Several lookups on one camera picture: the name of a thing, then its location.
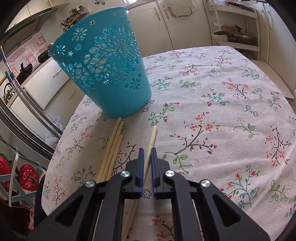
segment shelf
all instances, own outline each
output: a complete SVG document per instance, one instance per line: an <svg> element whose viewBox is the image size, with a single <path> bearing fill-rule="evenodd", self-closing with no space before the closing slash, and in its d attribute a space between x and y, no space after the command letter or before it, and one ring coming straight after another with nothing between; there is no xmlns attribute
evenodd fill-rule
<svg viewBox="0 0 296 241"><path fill-rule="evenodd" d="M285 98L288 101L294 100L294 97L288 87L285 85L283 80L280 78L280 76L271 68L267 63L257 61L257 60L251 60L259 69L261 69L268 78L271 79L271 81L277 86L277 88L282 92L282 94L285 96Z"/></svg>
<svg viewBox="0 0 296 241"><path fill-rule="evenodd" d="M233 12L236 14L245 15L251 18L258 18L257 13L250 12L247 10L243 10L237 7L231 7L231 6L224 6L224 5L209 5L208 6L209 11L224 11L224 12Z"/></svg>
<svg viewBox="0 0 296 241"><path fill-rule="evenodd" d="M247 45L247 44L239 44L239 43L232 43L232 42L223 42L223 41L220 41L218 39L215 39L215 41L218 44L222 45L222 46L229 46L229 47L233 47L235 49L246 49L246 50L260 52L260 47L258 47L258 46Z"/></svg>

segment white fabric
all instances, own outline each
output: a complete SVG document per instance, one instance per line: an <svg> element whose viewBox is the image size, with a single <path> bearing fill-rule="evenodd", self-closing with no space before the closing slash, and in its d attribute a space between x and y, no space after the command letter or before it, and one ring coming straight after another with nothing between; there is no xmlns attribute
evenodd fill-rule
<svg viewBox="0 0 296 241"><path fill-rule="evenodd" d="M172 170L210 180L275 240L296 202L296 116L282 93L226 46L170 51L146 57L144 64L152 97L124 119L114 172L147 148L156 124L157 154ZM115 122L84 97L46 173L47 214L94 179ZM129 240L174 240L170 201L153 198L151 169L143 191Z"/></svg>

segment silver screw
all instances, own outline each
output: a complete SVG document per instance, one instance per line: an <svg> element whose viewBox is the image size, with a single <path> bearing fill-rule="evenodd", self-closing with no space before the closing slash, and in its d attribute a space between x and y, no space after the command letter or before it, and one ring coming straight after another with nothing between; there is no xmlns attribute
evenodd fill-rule
<svg viewBox="0 0 296 241"><path fill-rule="evenodd" d="M94 181L87 181L85 183L85 186L88 188L92 188L96 183Z"/></svg>
<svg viewBox="0 0 296 241"><path fill-rule="evenodd" d="M122 171L120 175L121 175L122 177L128 177L130 174L131 174L131 173L130 173L129 171Z"/></svg>
<svg viewBox="0 0 296 241"><path fill-rule="evenodd" d="M173 177L173 176L175 175L175 172L172 171L172 170L168 170L168 171L165 172L165 175L166 175L167 177Z"/></svg>
<svg viewBox="0 0 296 241"><path fill-rule="evenodd" d="M202 180L201 185L205 188L209 187L211 185L211 182L209 180Z"/></svg>

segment range hood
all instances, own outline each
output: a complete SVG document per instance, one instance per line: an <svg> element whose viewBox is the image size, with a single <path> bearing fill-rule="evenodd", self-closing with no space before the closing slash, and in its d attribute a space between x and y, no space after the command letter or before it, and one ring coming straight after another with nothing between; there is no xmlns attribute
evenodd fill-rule
<svg viewBox="0 0 296 241"><path fill-rule="evenodd" d="M0 41L5 55L9 56L20 45L27 42L33 34L39 32L45 21L51 17L55 11L56 10L52 8L45 9L24 19L6 31L3 39Z"/></svg>

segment red shoe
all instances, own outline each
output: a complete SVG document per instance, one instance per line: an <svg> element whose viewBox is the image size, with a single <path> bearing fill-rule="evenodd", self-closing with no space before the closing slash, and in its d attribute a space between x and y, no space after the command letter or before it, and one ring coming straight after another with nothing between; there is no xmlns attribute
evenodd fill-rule
<svg viewBox="0 0 296 241"><path fill-rule="evenodd" d="M27 191L33 192L37 190L39 178L31 165L25 164L20 168L19 184L22 189Z"/></svg>
<svg viewBox="0 0 296 241"><path fill-rule="evenodd" d="M2 156L0 156L0 175L6 174L11 174L10 165ZM4 189L8 192L10 181L2 182L1 184L4 187Z"/></svg>

